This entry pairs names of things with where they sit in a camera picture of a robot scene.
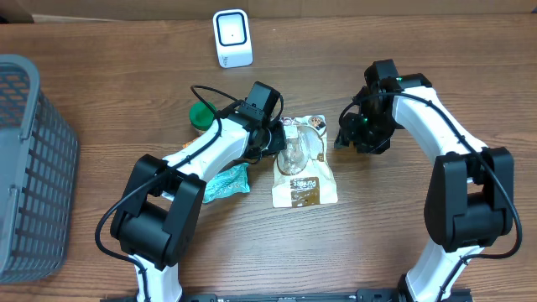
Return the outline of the beige plastic pouch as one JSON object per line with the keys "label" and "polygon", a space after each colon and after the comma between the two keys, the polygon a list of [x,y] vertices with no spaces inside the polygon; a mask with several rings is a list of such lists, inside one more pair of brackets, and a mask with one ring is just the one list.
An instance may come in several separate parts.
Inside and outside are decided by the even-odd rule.
{"label": "beige plastic pouch", "polygon": [[272,204],[299,208],[338,202],[336,181],[327,162],[323,115],[283,117],[286,148],[274,161]]}

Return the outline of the teal packet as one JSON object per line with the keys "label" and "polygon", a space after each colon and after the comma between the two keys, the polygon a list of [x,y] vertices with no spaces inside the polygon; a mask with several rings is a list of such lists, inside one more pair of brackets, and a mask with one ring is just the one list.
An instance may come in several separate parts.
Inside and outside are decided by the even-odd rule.
{"label": "teal packet", "polygon": [[242,163],[218,173],[206,184],[203,203],[224,199],[237,193],[249,193],[248,163]]}

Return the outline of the green lidded jar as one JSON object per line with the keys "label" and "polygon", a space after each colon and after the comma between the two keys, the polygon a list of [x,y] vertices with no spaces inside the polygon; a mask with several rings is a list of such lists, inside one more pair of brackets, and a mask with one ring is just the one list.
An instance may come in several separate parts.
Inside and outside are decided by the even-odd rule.
{"label": "green lidded jar", "polygon": [[209,106],[203,102],[197,102],[191,107],[189,111],[190,124],[199,135],[202,135],[211,127],[216,111],[216,107],[210,102]]}

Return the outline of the orange snack packet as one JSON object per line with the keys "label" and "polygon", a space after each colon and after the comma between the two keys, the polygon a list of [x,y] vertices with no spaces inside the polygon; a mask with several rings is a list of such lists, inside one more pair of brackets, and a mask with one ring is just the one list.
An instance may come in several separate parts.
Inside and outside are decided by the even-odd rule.
{"label": "orange snack packet", "polygon": [[182,148],[187,148],[188,146],[190,146],[191,144],[193,144],[197,139],[198,139],[198,138],[195,138],[195,139],[189,141],[188,143],[184,143],[184,144],[182,145]]}

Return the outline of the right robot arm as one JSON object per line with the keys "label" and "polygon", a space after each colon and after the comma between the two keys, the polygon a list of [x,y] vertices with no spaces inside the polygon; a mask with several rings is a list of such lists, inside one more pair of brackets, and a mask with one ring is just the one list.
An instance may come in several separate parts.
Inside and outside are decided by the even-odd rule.
{"label": "right robot arm", "polygon": [[471,135],[441,104],[421,73],[400,75],[392,60],[373,62],[352,113],[339,117],[335,148],[382,154],[407,130],[433,165],[424,219],[430,240],[393,289],[359,289],[358,301],[470,301],[452,286],[473,259],[512,257],[523,241],[514,205],[514,158]]}

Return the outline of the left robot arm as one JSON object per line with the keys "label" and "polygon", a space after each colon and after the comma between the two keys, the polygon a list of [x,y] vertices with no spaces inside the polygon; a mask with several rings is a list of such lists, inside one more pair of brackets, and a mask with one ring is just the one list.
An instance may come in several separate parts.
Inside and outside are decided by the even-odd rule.
{"label": "left robot arm", "polygon": [[283,96],[259,81],[248,96],[211,109],[211,126],[191,145],[163,159],[145,154],[133,166],[122,198],[104,215],[120,244],[117,258],[135,267],[136,301],[179,301],[178,268],[196,229],[207,183],[232,162],[258,162],[285,148],[275,108]]}

